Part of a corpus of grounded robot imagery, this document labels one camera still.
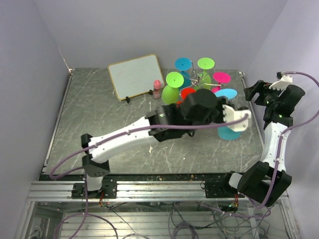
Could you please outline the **pink wine glass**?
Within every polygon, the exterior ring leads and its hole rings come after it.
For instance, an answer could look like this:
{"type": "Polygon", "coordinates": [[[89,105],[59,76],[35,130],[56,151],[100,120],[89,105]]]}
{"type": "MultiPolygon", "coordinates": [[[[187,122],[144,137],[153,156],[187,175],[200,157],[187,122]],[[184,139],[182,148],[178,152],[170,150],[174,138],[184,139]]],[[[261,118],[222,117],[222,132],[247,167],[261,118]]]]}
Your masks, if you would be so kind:
{"type": "Polygon", "coordinates": [[[216,86],[211,90],[213,93],[218,92],[221,90],[222,85],[227,85],[231,81],[231,76],[225,72],[215,72],[212,77],[219,83],[219,86],[216,86]]]}

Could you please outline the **blue wine glass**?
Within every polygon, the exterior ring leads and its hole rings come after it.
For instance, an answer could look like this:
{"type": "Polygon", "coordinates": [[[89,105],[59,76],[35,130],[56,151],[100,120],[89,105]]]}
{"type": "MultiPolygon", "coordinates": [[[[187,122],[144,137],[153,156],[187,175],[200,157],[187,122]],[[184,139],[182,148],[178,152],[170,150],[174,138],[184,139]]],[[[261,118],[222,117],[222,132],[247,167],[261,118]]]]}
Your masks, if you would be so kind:
{"type": "Polygon", "coordinates": [[[191,85],[190,75],[188,74],[188,70],[191,68],[192,63],[191,60],[186,57],[178,58],[175,61],[175,68],[183,75],[184,82],[179,87],[180,90],[189,87],[191,85]]]}
{"type": "MultiPolygon", "coordinates": [[[[235,89],[222,89],[215,93],[217,97],[226,97],[228,100],[231,100],[237,96],[237,91],[235,89]]],[[[217,129],[218,136],[223,140],[236,140],[241,136],[240,132],[235,132],[230,128],[223,126],[217,129]]]]}

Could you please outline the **green wine glass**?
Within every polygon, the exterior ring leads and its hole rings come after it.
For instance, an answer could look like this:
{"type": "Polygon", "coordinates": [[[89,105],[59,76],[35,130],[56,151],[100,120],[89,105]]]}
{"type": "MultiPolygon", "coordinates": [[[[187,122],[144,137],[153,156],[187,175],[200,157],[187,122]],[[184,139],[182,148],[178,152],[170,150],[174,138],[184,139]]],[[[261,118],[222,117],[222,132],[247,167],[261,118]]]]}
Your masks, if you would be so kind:
{"type": "Polygon", "coordinates": [[[197,61],[197,65],[200,69],[202,69],[202,72],[197,75],[199,77],[199,86],[194,86],[194,89],[196,91],[202,88],[211,90],[212,79],[208,71],[214,68],[214,60],[208,57],[203,57],[197,61]]]}
{"type": "Polygon", "coordinates": [[[170,72],[166,76],[167,85],[164,87],[161,99],[167,104],[173,104],[178,101],[179,98],[179,87],[184,83],[184,77],[179,72],[170,72]]]}

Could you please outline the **red wine glass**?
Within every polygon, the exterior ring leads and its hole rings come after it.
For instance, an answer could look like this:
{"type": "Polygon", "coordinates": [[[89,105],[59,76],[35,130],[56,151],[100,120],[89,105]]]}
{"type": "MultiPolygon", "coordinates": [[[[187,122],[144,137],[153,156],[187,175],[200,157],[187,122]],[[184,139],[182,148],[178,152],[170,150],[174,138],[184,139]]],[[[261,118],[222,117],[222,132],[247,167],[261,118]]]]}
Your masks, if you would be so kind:
{"type": "Polygon", "coordinates": [[[184,88],[180,91],[181,100],[177,101],[176,104],[180,105],[188,95],[195,93],[196,90],[194,88],[184,88]]]}

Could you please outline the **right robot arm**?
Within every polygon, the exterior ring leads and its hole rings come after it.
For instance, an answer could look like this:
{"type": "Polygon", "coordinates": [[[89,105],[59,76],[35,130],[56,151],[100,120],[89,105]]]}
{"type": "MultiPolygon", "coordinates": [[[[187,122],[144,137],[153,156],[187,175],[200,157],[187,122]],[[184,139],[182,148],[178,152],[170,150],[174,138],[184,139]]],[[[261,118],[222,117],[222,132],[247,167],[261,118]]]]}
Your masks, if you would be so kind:
{"type": "Polygon", "coordinates": [[[285,167],[285,151],[295,106],[305,95],[293,85],[289,75],[274,83],[258,81],[244,89],[247,101],[258,94],[255,104],[265,107],[263,120],[265,142],[261,159],[245,173],[231,171],[220,184],[220,193],[231,197],[236,192],[269,207],[286,191],[292,182],[285,167]]]}

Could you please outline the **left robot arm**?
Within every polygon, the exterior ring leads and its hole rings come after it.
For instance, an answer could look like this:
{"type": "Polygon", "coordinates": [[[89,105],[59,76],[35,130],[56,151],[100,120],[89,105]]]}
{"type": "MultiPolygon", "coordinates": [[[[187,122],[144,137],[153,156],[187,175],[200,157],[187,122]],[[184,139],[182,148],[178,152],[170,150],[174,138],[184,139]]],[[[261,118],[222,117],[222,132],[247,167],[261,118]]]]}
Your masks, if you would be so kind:
{"type": "Polygon", "coordinates": [[[223,123],[226,97],[201,89],[189,94],[180,103],[160,106],[132,124],[103,136],[88,133],[81,136],[85,150],[82,165],[87,175],[84,192],[91,198],[101,194],[104,176],[110,173],[109,159],[142,144],[163,142],[194,136],[198,129],[212,123],[223,123]]]}

